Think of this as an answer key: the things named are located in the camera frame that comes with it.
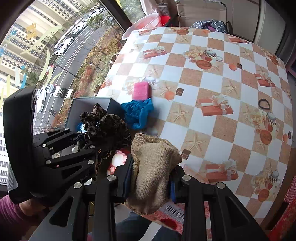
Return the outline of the beige knitted cloth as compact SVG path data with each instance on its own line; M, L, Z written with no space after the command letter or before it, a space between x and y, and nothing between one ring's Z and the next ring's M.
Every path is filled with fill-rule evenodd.
M125 204L139 215L149 215L168 202L170 172L182 157L168 140L143 133L136 133L130 151L134 163Z

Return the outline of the leopard print scrunchie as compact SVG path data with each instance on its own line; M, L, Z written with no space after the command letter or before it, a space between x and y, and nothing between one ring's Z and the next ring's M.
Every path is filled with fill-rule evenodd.
M110 163L117 150L127 148L132 143L125 121L116 114L107 113L98 103L91 112L81 113L80 120L86 132L78 137L78 150L94 146L98 166Z

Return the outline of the blue cloth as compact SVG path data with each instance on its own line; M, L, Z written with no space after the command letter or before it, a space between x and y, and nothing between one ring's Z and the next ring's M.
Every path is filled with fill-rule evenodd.
M147 119L150 113L154 111L152 99L132 100L121 104L124 110L123 120L129 128L133 130L142 130L146 127Z

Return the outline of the floral tissue pack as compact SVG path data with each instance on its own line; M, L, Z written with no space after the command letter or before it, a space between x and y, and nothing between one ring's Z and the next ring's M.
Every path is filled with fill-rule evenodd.
M112 157L111 163L107 168L107 172L106 172L107 176L113 175L118 166L124 165L129 154L130 154L129 150L125 150L125 149L117 150L114 156Z

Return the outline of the pink tissue box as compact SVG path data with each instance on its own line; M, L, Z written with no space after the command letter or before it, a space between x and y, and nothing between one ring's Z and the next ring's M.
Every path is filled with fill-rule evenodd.
M173 202L165 203L156 212L143 215L144 218L155 222L161 226L174 230L180 234L183 232L185 205L174 204Z

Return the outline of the grey cardboard box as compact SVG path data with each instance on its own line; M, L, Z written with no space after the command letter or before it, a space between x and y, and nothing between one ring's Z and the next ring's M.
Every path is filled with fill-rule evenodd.
M116 102L112 98L107 97L79 97L73 99L73 102L70 107L70 111L66 121L66 127L69 128L73 132L80 131L81 133L78 135L83 135L86 130L84 129L84 125L80 120L81 113L91 112L93 110L93 106L98 103L101 105L103 109L107 111L107 113L112 113L118 115L123 119L124 111L121 105ZM61 152L62 155L74 155L79 154L80 152L85 152L86 150L78 150L77 141L75 144L71 144L70 147L66 148Z

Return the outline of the checkered patterned tablecloth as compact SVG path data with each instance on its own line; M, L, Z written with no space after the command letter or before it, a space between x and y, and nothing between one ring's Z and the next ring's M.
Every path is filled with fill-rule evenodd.
M98 96L129 102L143 80L154 106L147 134L171 142L183 166L224 182L262 222L292 148L292 101L280 58L209 30L133 31Z

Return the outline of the pink plastic basin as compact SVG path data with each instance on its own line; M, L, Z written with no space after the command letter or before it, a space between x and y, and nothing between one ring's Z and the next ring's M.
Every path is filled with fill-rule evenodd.
M161 16L158 13L152 13L144 16L132 24L123 34L122 40L127 40L134 30L146 30L161 27Z

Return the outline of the red plastic basin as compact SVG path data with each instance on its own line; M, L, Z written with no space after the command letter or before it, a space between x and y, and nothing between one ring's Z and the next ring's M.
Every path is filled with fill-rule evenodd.
M160 23L162 26L165 26L171 19L170 16L160 16Z

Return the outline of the plaid dark cloth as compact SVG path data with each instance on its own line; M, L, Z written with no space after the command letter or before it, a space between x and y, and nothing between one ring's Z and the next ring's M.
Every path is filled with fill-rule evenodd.
M226 24L220 20L202 20L193 23L192 28L206 29L213 32L228 33Z

